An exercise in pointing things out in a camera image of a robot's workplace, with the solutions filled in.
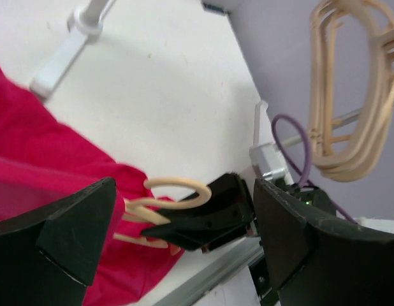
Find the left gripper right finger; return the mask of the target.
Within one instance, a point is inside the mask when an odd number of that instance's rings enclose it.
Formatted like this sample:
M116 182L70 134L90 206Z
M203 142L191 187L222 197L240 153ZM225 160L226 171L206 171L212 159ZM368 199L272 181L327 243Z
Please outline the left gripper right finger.
M282 305L394 305L394 234L306 205L266 180L253 203Z

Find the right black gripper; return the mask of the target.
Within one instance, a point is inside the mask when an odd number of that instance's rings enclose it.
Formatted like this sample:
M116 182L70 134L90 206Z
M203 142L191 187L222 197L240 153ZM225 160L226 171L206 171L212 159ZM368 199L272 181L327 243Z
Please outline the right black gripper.
M314 185L305 185L299 188L298 184L288 185L284 179L278 179L274 184L292 197L306 205L316 207L324 212L336 216L336 208L325 191ZM170 210L160 208L157 210L161 215L169 219L186 217L203 217L239 203L248 204L248 189L245 180L237 173L225 173L209 183L212 191L211 198L203 205L194 208Z

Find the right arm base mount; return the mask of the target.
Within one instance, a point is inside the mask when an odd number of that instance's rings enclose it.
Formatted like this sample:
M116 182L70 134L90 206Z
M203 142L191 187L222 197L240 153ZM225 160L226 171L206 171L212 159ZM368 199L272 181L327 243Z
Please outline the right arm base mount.
M279 302L279 297L270 284L268 268L265 258L259 259L249 266L252 280L256 288L260 305L274 306Z

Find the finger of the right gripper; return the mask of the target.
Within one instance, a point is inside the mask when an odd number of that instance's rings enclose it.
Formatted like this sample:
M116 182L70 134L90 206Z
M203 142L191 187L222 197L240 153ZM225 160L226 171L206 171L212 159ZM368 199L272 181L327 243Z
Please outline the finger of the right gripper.
M256 222L239 216L178 219L141 231L147 238L161 239L186 251L212 252L242 238L257 237Z

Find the red t shirt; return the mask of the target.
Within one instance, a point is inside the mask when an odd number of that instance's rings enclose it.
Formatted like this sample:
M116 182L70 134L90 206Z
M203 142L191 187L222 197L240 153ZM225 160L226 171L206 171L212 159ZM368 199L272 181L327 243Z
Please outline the red t shirt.
M59 122L27 89L0 68L0 221L112 177L117 186L110 233L139 237L145 224L122 219L124 201L148 198L146 174L116 162ZM127 305L141 300L182 253L108 237L85 305Z

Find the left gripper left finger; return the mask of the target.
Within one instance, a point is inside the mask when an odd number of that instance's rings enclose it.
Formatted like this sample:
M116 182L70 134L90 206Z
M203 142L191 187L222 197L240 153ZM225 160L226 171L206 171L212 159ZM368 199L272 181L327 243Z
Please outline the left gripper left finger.
M101 258L116 200L98 182L0 221L0 305L81 305Z

